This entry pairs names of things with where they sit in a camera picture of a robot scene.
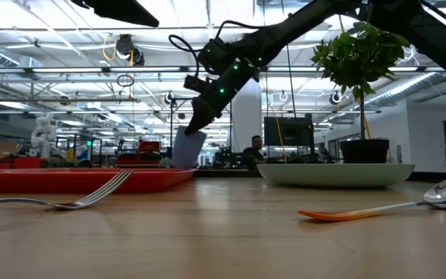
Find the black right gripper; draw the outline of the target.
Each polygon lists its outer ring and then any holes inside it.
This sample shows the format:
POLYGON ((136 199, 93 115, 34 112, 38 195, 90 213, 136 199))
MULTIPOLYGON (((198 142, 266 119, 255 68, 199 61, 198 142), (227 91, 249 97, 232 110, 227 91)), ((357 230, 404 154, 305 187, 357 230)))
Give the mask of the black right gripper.
POLYGON ((251 79, 259 80, 259 68, 243 60, 235 60, 219 78, 198 80, 194 91, 199 95, 191 102, 193 116, 184 134, 192 135, 220 118, 221 111, 251 79))

